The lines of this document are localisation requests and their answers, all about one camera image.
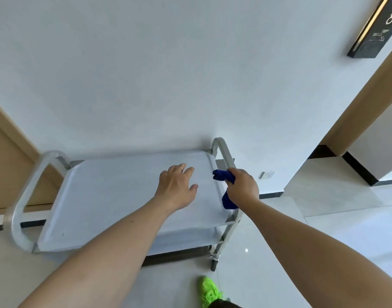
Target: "stainless steel trolley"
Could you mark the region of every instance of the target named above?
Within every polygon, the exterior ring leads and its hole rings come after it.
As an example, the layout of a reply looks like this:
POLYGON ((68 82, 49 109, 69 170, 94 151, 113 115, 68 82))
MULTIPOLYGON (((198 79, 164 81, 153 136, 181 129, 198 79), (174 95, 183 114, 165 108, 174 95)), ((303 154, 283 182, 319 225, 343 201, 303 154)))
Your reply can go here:
POLYGON ((211 256, 211 270, 215 271, 220 254, 243 215, 239 209, 225 210, 221 204, 224 183, 212 179, 212 171, 220 163, 215 160, 218 149, 224 167, 235 167, 220 137, 213 140, 209 152, 175 151, 72 162, 61 151, 47 152, 35 164, 18 200, 7 209, 4 231, 30 253, 78 249, 145 204, 156 190, 161 171, 172 164, 186 163, 196 169, 190 181, 199 184, 196 199, 166 220, 145 263, 211 256), (55 166, 64 181, 38 240, 33 241, 22 231, 21 215, 48 164, 55 166))

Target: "green shoe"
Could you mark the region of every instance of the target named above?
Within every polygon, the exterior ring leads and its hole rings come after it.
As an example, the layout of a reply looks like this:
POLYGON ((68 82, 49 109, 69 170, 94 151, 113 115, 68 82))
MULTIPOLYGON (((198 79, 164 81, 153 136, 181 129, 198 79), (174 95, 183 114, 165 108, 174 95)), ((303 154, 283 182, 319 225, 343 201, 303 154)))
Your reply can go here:
POLYGON ((212 302, 221 299, 222 296, 216 284, 207 276, 200 277, 200 293, 203 308, 208 308, 212 302))

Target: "blue cloth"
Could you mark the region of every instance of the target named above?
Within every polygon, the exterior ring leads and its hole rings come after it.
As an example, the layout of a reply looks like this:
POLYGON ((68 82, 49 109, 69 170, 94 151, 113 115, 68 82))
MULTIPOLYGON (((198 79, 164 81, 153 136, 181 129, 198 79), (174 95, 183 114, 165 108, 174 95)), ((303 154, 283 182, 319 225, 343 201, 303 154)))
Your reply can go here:
MULTIPOLYGON (((229 171, 223 171, 223 170, 214 170, 213 171, 213 179, 219 180, 219 181, 224 181, 227 180, 234 184, 234 181, 236 180, 236 177, 229 171)), ((222 204, 225 209, 238 209, 237 205, 234 204, 230 199, 229 195, 227 194, 227 191, 222 197, 222 204)))

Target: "wall sign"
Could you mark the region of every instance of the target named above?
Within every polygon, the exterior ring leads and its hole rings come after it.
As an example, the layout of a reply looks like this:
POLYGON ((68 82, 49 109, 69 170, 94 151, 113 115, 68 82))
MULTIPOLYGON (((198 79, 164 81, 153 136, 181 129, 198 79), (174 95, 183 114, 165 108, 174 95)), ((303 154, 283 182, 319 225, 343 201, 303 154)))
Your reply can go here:
POLYGON ((381 0, 347 56, 375 58, 391 35, 392 0, 381 0))

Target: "caster wheel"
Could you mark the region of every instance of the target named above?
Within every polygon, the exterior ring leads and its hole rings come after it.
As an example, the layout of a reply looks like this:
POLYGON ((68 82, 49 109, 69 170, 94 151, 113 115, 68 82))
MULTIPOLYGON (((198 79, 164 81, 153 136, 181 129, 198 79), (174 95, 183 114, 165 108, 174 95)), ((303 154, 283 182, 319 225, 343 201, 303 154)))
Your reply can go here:
POLYGON ((210 267, 210 270, 212 271, 216 271, 216 266, 217 266, 217 260, 212 260, 212 266, 210 267))

